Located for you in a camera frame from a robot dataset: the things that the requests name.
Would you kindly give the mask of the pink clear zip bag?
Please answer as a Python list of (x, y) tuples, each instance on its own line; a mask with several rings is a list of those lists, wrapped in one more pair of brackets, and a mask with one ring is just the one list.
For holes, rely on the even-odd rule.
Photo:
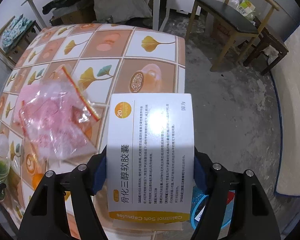
[(61, 65), (53, 77), (21, 89), (13, 120), (39, 160), (66, 160), (96, 153), (92, 129), (100, 118)]

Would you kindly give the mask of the white orange medicine box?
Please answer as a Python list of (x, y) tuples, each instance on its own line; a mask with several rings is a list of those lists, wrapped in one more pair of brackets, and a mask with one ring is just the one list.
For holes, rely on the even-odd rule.
[(194, 180), (191, 95), (113, 94), (106, 158), (110, 218), (188, 220)]

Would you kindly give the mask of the green plastic bottle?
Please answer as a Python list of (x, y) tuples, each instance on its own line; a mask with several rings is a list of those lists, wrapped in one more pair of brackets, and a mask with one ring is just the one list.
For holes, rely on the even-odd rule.
[(11, 158), (9, 154), (8, 138), (4, 134), (0, 134), (0, 201), (5, 198), (4, 184), (10, 172)]

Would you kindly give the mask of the blue plastic basin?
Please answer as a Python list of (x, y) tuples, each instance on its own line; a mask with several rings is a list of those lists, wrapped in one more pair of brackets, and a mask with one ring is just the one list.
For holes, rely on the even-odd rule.
[[(199, 225), (201, 218), (206, 210), (208, 210), (208, 215), (214, 215), (216, 213), (215, 211), (212, 211), (212, 203), (209, 200), (209, 195), (203, 193), (202, 190), (199, 189), (197, 186), (193, 187), (190, 223), (194, 230)], [(234, 209), (234, 200), (235, 191), (231, 190), (228, 192), (221, 229), (226, 228), (231, 223), (232, 213)]]

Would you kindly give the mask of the patterned tablecloth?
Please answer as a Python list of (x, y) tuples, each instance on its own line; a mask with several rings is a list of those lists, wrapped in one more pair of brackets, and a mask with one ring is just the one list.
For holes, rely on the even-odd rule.
[(107, 142), (110, 97), (114, 93), (183, 93), (185, 41), (182, 37), (118, 24), (73, 24), (43, 29), (29, 42), (13, 70), (0, 84), (0, 134), (9, 143), (6, 189), (0, 196), (4, 237), (17, 238), (35, 187), (47, 170), (64, 173), (85, 163), (90, 155), (65, 161), (38, 159), (17, 120), (24, 88), (57, 79), (66, 69), (83, 96), (100, 115), (83, 126), (100, 153)]

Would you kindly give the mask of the white mattress blue trim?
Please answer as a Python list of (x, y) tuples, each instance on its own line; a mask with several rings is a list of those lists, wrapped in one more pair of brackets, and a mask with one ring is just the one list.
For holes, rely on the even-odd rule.
[(282, 124), (282, 147), (275, 191), (300, 197), (300, 25), (285, 41), (287, 56), (272, 70)]

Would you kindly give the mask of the dark wooden stool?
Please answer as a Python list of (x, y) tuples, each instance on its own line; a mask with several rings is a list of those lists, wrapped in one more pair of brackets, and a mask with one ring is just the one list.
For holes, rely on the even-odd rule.
[(254, 49), (243, 61), (243, 66), (248, 66), (254, 59), (263, 54), (267, 57), (267, 66), (262, 70), (261, 75), (265, 75), (289, 53), (289, 50), (281, 37), (269, 25), (263, 28), (258, 38), (260, 41), (256, 46), (252, 45)]

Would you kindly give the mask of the left wooden chair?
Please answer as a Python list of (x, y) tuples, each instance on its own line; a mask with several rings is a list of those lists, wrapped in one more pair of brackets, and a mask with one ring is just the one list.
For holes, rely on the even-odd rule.
[(29, 20), (23, 14), (13, 16), (0, 29), (0, 52), (8, 61), (16, 65), (18, 61), (16, 57), (21, 58), (26, 50), (21, 45), (31, 44), (29, 34), (38, 35), (41, 31), (41, 27), (35, 20)]

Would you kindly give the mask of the wooden chair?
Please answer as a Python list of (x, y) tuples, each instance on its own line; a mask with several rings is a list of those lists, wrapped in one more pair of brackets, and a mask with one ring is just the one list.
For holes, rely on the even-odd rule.
[(41, 27), (35, 20), (29, 20), (23, 14), (13, 16), (0, 29), (0, 52), (8, 61), (16, 65), (18, 61), (16, 57), (21, 58), (26, 50), (21, 45), (31, 44), (29, 34), (38, 35), (41, 31)]
[(271, 8), (269, 9), (259, 27), (255, 27), (248, 19), (241, 15), (237, 10), (232, 8), (229, 5), (229, 1), (230, 0), (225, 0), (224, 2), (216, 0), (194, 0), (190, 21), (187, 27), (185, 40), (189, 39), (197, 8), (200, 7), (207, 13), (211, 14), (214, 18), (216, 18), (216, 20), (224, 24), (228, 29), (230, 29), (230, 37), (223, 47), (220, 55), (210, 68), (211, 72), (215, 72), (218, 70), (218, 65), (221, 63), (228, 50), (234, 44), (236, 37), (250, 37), (251, 39), (248, 42), (247, 47), (245, 48), (245, 50), (240, 52), (237, 58), (237, 60), (240, 60), (252, 46), (254, 40), (259, 36), (261, 31), (265, 28), (273, 12), (275, 10), (280, 10), (279, 4), (274, 0), (264, 0), (269, 5), (271, 5)]

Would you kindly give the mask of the cardboard box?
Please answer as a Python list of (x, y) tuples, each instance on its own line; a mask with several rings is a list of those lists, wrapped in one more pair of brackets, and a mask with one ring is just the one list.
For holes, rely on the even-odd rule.
[(81, 0), (67, 7), (61, 16), (64, 24), (92, 23), (96, 20), (94, 12), (94, 0)]

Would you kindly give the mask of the floral folded blanket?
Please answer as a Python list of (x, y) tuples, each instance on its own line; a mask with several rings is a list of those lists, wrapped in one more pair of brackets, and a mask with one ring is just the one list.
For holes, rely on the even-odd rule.
[(4, 52), (8, 51), (17, 38), (32, 24), (32, 20), (23, 14), (14, 18), (1, 36), (1, 45)]

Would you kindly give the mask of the right wooden chair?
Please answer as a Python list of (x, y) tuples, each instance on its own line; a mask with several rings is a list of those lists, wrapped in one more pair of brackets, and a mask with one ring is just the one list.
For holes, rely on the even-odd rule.
[(230, 37), (223, 47), (220, 55), (210, 68), (211, 72), (215, 72), (218, 70), (218, 65), (221, 63), (228, 50), (234, 44), (236, 37), (250, 37), (251, 39), (248, 42), (247, 47), (245, 48), (245, 50), (240, 52), (237, 58), (237, 60), (240, 60), (252, 46), (254, 40), (259, 36), (261, 31), (265, 28), (273, 12), (275, 10), (280, 10), (279, 4), (274, 0), (264, 0), (269, 5), (271, 5), (271, 8), (269, 9), (259, 27), (255, 27), (248, 19), (241, 15), (237, 10), (232, 8), (229, 5), (229, 1), (230, 0), (225, 0), (224, 2), (216, 0), (194, 0), (190, 21), (187, 27), (185, 40), (189, 39), (197, 8), (200, 7), (207, 13), (211, 14), (214, 18), (216, 18), (216, 20), (224, 24), (228, 29), (230, 29)]

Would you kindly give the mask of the grey pillow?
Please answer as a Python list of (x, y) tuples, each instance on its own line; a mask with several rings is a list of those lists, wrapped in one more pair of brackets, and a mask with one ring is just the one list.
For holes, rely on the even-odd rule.
[(132, 18), (151, 18), (150, 0), (94, 0), (98, 22), (121, 23)]

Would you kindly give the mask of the black clothes pile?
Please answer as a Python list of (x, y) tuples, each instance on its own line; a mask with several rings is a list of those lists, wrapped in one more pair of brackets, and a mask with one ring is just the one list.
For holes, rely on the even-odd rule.
[(53, 0), (43, 6), (42, 13), (43, 15), (47, 15), (54, 8), (59, 9), (64, 7), (70, 7), (80, 1), (81, 0)]

